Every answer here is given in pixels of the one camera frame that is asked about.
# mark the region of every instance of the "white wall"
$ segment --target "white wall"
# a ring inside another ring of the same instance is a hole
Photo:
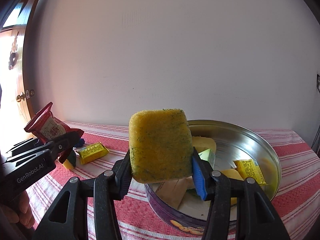
[[[63,120],[177,107],[309,144],[320,122],[320,27],[303,0],[40,0],[32,32],[36,108],[52,100]]]

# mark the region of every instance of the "circular logo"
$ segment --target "circular logo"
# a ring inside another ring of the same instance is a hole
[[[59,131],[58,128],[55,127],[55,126],[51,127],[51,129],[50,129],[50,133],[51,133],[53,136],[57,135],[58,131]]]

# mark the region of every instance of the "brass door knob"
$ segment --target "brass door knob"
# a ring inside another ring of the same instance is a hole
[[[21,92],[21,95],[17,95],[17,102],[21,102],[21,100],[25,100],[26,96],[23,92]]]

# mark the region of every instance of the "white label on red package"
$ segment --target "white label on red package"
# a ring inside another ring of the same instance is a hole
[[[47,121],[42,126],[40,132],[47,139],[53,139],[53,138],[56,138],[57,136],[65,134],[66,130],[61,124],[57,124],[56,121],[52,118],[52,116],[49,116]]]

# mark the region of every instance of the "yellow snack package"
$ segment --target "yellow snack package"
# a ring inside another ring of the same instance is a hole
[[[80,163],[86,164],[88,162],[92,162],[95,159],[103,157],[104,155],[109,153],[109,151],[102,145],[102,143],[94,143],[80,149],[78,153],[80,155]]]
[[[233,162],[237,166],[236,170],[239,172],[243,179],[252,177],[260,186],[266,185],[263,174],[256,160],[238,160]]]

